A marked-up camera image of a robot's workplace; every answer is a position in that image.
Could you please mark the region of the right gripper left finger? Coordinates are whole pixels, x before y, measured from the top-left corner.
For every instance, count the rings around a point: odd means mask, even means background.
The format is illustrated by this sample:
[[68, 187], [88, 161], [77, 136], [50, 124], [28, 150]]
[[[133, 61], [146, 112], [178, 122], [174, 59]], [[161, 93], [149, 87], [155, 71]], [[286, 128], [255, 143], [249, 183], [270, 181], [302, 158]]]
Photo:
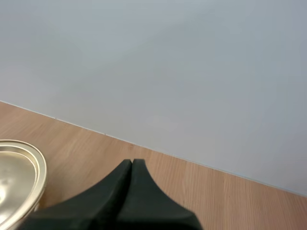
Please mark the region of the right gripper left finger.
[[123, 160], [109, 175], [82, 193], [31, 213], [20, 230], [106, 230], [126, 197], [132, 163]]

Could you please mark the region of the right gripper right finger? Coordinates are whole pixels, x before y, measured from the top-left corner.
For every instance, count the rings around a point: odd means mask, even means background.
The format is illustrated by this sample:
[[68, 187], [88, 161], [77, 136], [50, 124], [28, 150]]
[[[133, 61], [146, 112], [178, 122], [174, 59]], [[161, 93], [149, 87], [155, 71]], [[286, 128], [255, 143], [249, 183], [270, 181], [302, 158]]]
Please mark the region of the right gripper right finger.
[[200, 230], [194, 212], [170, 198], [152, 178], [144, 159], [127, 160], [110, 230]]

